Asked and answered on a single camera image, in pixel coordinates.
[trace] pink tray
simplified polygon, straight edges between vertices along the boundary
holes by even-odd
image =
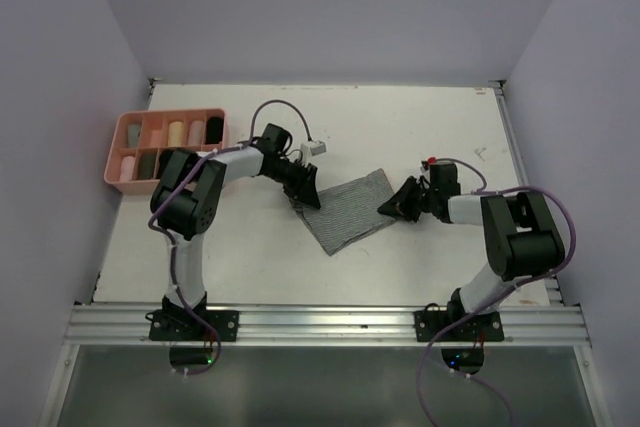
[[[212,117],[222,118],[224,121],[222,142],[219,144],[205,144],[204,136],[206,134],[203,133],[203,143],[186,145],[191,122],[194,120],[204,121],[204,130],[206,132],[207,120]],[[113,185],[124,194],[143,195],[153,193],[156,185],[158,185],[158,180],[155,179],[158,172],[158,158],[163,151],[175,149],[175,147],[167,147],[169,124],[175,121],[184,123],[180,147],[193,151],[210,151],[214,148],[224,148],[227,145],[227,116],[222,109],[127,112],[118,119],[116,131],[113,134],[107,167],[104,170],[105,182]],[[129,124],[142,125],[137,148],[127,148],[127,127]],[[155,153],[156,155],[156,165],[153,172],[154,179],[136,180],[138,162],[140,157],[146,153]],[[128,155],[132,155],[136,159],[133,167],[133,179],[129,182],[120,182],[120,164],[122,158]]]

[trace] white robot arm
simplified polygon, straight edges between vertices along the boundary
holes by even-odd
[[[207,323],[222,323],[222,319],[210,319],[206,308],[202,242],[216,215],[224,185],[242,177],[264,175],[282,184],[292,202],[320,208],[315,187],[317,168],[301,160],[290,161],[285,155],[290,143],[289,132],[268,124],[264,133],[248,145],[221,152],[205,162],[201,156],[210,155],[208,152],[177,149],[172,153],[151,197],[152,222],[154,218],[158,222],[154,228],[169,239],[171,256],[169,288],[162,309],[147,314],[152,323],[151,340],[201,340]],[[199,168],[191,182],[193,189],[183,188],[196,164]]]
[[[431,159],[423,163],[422,171],[424,175],[419,179],[409,177],[378,212],[412,222],[417,222],[422,213],[430,213],[441,222],[481,226],[487,253],[487,262],[478,274],[453,292],[446,312],[425,308],[424,312],[416,313],[418,324],[436,318],[437,325],[420,339],[428,341],[434,331],[476,311],[491,299],[500,298],[513,288],[516,279],[537,277],[558,267],[565,252],[541,193],[461,195],[457,167],[451,161]],[[481,314],[490,316],[498,307],[496,302]],[[481,325],[483,315],[473,322]],[[457,333],[462,331],[472,341],[477,335],[475,328],[459,329]],[[454,331],[450,340],[468,340],[455,338]]]

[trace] gray wall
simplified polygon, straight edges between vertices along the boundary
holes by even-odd
[[[640,0],[554,0],[507,83],[531,180],[556,191],[579,247],[580,302],[618,425],[638,425]]]
[[[147,74],[172,82],[486,84],[551,0],[109,0]]]
[[[102,181],[145,79],[106,0],[0,0],[0,411],[35,424],[119,196]]]

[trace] striped fabric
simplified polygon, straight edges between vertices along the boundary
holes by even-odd
[[[378,207],[393,195],[384,170],[318,194],[320,210],[302,206],[298,215],[328,255],[395,223]]]

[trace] white tabletop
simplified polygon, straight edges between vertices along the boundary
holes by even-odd
[[[246,139],[255,108],[281,98],[305,114],[328,152],[313,159],[323,190],[382,167],[393,189],[419,174],[422,159],[457,157],[476,165],[490,188],[517,184],[498,104],[490,89],[387,86],[158,85],[152,110],[220,107],[231,141]],[[304,140],[284,106],[262,111],[267,122]],[[463,191],[474,174],[459,169]],[[162,235],[146,227],[148,196],[124,196],[107,250],[97,302],[160,302],[168,255]],[[327,256],[298,219],[281,187],[267,178],[225,187],[204,242],[210,303],[426,305],[444,303],[485,263],[480,227],[445,225],[429,215],[397,222]],[[549,305],[544,284],[524,287],[505,305]]]

